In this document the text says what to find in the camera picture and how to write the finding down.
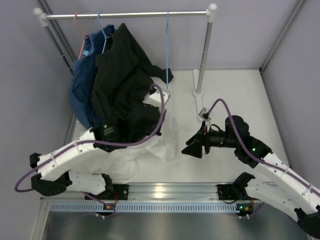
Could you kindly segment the light blue wire hanger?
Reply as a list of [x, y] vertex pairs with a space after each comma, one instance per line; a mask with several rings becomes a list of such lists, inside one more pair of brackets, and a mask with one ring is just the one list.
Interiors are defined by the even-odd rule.
[[166, 41], [165, 41], [165, 63], [166, 63], [166, 87], [169, 88], [169, 12], [166, 15]]

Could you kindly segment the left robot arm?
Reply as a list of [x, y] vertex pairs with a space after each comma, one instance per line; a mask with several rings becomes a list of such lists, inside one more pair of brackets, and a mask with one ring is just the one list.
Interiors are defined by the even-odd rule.
[[138, 142], [120, 142], [119, 135], [111, 124], [100, 124], [90, 128], [78, 139], [64, 147], [40, 155], [29, 157], [30, 166], [36, 172], [31, 177], [31, 188], [43, 196], [56, 196], [64, 192], [83, 192], [101, 199], [109, 199], [114, 192], [112, 178], [105, 173], [79, 173], [73, 168], [86, 161], [93, 161], [114, 150], [138, 146], [156, 135], [162, 126], [165, 107], [157, 107], [157, 124], [151, 133]]

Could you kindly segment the white shirt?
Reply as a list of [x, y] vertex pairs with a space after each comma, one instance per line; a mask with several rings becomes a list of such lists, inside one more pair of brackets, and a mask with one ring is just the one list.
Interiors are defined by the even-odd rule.
[[184, 148], [184, 138], [189, 132], [180, 126], [175, 118], [168, 115], [162, 124], [161, 133], [161, 136], [155, 135], [137, 146], [112, 152], [95, 151], [92, 157], [72, 169], [91, 175], [107, 174], [114, 183], [126, 184], [138, 175], [138, 160], [143, 157], [154, 157], [164, 164], [186, 160], [187, 156], [181, 151]]

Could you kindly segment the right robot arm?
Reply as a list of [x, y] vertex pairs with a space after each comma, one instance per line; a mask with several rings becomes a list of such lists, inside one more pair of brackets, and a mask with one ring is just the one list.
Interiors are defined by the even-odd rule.
[[225, 119], [225, 129], [211, 129], [202, 122], [200, 129], [181, 151], [202, 158], [212, 147], [234, 149], [236, 158], [254, 174], [241, 173], [232, 183], [237, 199], [258, 199], [291, 217], [315, 239], [320, 237], [320, 190], [287, 166], [261, 140], [250, 135], [249, 125], [238, 115]]

